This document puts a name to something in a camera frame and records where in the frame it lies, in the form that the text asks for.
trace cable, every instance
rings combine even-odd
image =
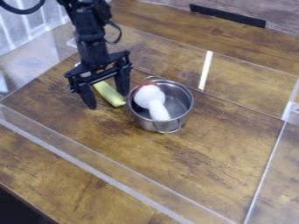
[[[4,0],[0,0],[0,6],[3,6],[8,11],[11,11],[15,14],[25,15],[25,14],[32,14],[33,12],[36,12],[43,7],[44,1],[45,0],[40,0],[40,2],[32,8],[27,10],[16,9]]]

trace yellow object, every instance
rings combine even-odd
[[[93,88],[113,107],[117,108],[127,104],[123,95],[104,81],[95,84]]]

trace stainless steel pot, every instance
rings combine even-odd
[[[152,81],[164,92],[164,106],[172,119],[161,122],[151,119],[148,109],[140,108],[133,101],[136,88],[132,90],[127,98],[127,105],[135,115],[135,120],[143,129],[159,133],[172,133],[185,124],[187,114],[189,113],[193,104],[192,94],[185,86],[173,81],[156,78]]]

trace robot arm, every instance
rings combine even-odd
[[[28,14],[40,9],[44,0],[28,10],[19,10],[0,0],[0,6],[17,14]],[[79,49],[80,63],[71,69],[64,77],[69,81],[69,90],[80,95],[91,109],[96,109],[96,99],[91,86],[97,82],[115,77],[116,90],[121,95],[129,91],[129,74],[132,64],[129,51],[108,53],[107,44],[116,44],[121,38],[121,30],[111,21],[112,14],[105,0],[57,0],[64,7],[69,20],[75,26],[75,40]],[[105,25],[119,29],[115,42],[105,40]]]

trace white object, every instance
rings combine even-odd
[[[135,93],[135,103],[149,110],[149,116],[155,121],[171,120],[164,107],[164,92],[156,85],[145,85]]]

